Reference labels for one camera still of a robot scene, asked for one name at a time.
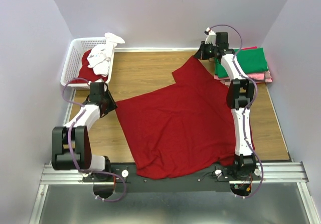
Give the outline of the dark red t-shirt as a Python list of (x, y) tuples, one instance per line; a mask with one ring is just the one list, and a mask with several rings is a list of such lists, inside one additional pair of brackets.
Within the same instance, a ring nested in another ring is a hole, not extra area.
[(231, 165), (236, 140), (228, 88), (193, 57), (173, 78), (170, 86), (117, 102), (137, 174), (174, 178), (215, 162)]

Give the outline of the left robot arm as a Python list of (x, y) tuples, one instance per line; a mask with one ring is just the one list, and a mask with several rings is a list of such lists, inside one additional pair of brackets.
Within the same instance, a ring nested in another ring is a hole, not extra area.
[(91, 174), (100, 181), (117, 175), (112, 172), (107, 156), (94, 155), (89, 140), (89, 130), (93, 124), (117, 109), (108, 84), (92, 82), (90, 92), (82, 103), (69, 101), (80, 106), (78, 113), (63, 126), (52, 130), (52, 167), (55, 170), (78, 170)]

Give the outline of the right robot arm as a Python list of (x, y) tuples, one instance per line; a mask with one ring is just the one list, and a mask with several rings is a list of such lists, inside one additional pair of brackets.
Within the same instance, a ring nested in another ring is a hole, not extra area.
[(230, 168), (238, 180), (256, 169), (256, 156), (252, 144), (250, 108), (256, 98), (257, 85), (250, 79), (237, 60), (237, 53), (229, 48), (228, 33), (205, 30), (206, 39), (201, 42), (194, 57), (199, 60), (214, 59), (225, 69), (230, 79), (226, 104), (231, 110), (235, 128), (235, 156)]

